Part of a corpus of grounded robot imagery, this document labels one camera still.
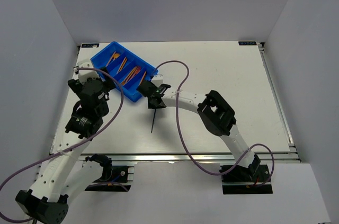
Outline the orange fork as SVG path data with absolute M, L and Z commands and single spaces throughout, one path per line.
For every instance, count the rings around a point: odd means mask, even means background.
M 126 84 L 127 82 L 129 82 L 132 78 L 134 78 L 141 70 L 141 67 L 136 66 L 135 68 L 133 68 L 133 70 L 128 74 L 128 76 L 124 79 L 124 84 Z
M 125 79 L 121 82 L 122 85 L 125 85 L 130 79 L 139 72 L 138 66 L 132 69 L 132 71 L 125 77 Z

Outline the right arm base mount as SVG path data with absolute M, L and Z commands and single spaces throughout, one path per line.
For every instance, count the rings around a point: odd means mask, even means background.
M 272 194 L 270 171 L 267 165 L 260 165 L 254 175 L 242 167 L 236 167 L 221 176 L 223 195 Z

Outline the right table logo sticker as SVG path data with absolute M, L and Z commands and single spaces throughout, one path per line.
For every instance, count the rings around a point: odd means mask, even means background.
M 238 44 L 240 46 L 256 46 L 257 42 L 256 41 L 238 41 Z

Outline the dark green chopstick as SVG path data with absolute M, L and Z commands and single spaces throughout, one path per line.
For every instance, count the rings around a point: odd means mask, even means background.
M 156 109 L 154 109 L 154 113 L 153 113 L 153 118 L 152 118 L 152 123 L 151 123 L 151 131 L 150 133 L 153 133 L 153 129 L 154 129 L 154 123 L 155 123 L 155 117 L 156 117 Z

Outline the red-orange plastic fork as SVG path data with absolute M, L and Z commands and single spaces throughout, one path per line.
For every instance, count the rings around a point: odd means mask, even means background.
M 130 76 L 130 79 L 132 79 L 133 77 L 135 77 L 141 70 L 141 67 L 140 66 L 136 66 L 133 71 L 132 71 L 132 74 Z

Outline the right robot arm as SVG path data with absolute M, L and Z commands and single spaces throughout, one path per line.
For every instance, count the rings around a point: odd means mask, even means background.
M 240 177 L 251 181 L 258 175 L 260 159 L 250 150 L 240 135 L 235 118 L 235 111 L 226 100 L 214 90 L 208 94 L 197 94 L 172 90 L 168 84 L 155 85 L 144 80 L 137 87 L 137 91 L 147 98 L 149 109 L 163 109 L 175 107 L 176 125 L 182 146 L 189 158 L 197 164 L 185 145 L 179 121 L 179 109 L 184 109 L 199 115 L 207 131 L 219 137 L 228 147 L 235 158 L 235 165 L 221 173 L 226 175 L 236 170 Z

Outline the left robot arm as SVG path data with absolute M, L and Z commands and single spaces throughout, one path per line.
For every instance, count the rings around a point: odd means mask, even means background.
M 68 86 L 79 97 L 58 148 L 58 157 L 48 162 L 40 177 L 27 190 L 20 190 L 15 200 L 31 218 L 42 223 L 62 223 L 71 201 L 94 181 L 107 181 L 112 175 L 111 159 L 95 154 L 69 177 L 79 156 L 97 135 L 103 117 L 109 112 L 109 91 L 115 88 L 113 78 L 103 68 L 104 77 L 93 69 L 81 68 L 78 79 Z

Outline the red-orange chopstick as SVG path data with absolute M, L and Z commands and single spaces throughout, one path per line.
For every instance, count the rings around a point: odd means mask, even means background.
M 138 86 L 141 85 L 141 83 L 144 81 L 144 79 L 145 79 L 146 76 L 147 76 L 147 71 L 144 72 L 142 78 L 140 79 L 140 82 L 139 82 Z

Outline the blue divided plastic tray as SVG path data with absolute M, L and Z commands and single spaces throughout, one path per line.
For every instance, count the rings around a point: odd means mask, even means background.
M 119 53 L 120 56 L 114 61 L 110 62 L 108 66 L 105 66 L 115 51 Z M 144 72 L 147 71 L 147 76 L 144 80 L 150 80 L 152 76 L 158 74 L 158 70 L 156 70 L 154 66 L 117 42 L 111 42 L 108 46 L 94 55 L 91 58 L 91 61 L 94 67 L 97 69 L 106 67 L 109 74 L 120 84 L 133 68 L 140 66 L 141 70 L 134 78 L 132 78 L 125 85 L 121 84 L 125 97 L 127 97 L 132 102 L 136 102 L 141 98 L 141 94 L 137 91 L 137 87 Z

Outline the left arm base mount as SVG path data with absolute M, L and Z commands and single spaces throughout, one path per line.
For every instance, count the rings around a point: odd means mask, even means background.
M 95 154 L 87 156 L 84 164 L 97 163 L 101 176 L 92 184 L 88 185 L 85 191 L 97 192 L 128 192 L 132 181 L 133 167 L 127 165 L 113 164 L 112 159 L 106 155 Z

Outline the orange spoon small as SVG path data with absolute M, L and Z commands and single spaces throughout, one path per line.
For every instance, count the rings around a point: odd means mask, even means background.
M 115 52 L 115 53 L 112 55 L 110 61 L 114 61 L 114 60 L 117 59 L 119 56 L 120 56 L 120 54 Z

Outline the orange spoon large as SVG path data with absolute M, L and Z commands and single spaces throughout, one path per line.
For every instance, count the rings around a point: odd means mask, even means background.
M 109 60 L 108 60 L 108 62 L 106 63 L 105 66 L 108 66 L 108 65 L 110 64 L 110 62 L 116 57 L 116 54 L 117 54 L 117 52 L 115 51 L 115 52 L 111 55 L 111 57 L 109 58 Z

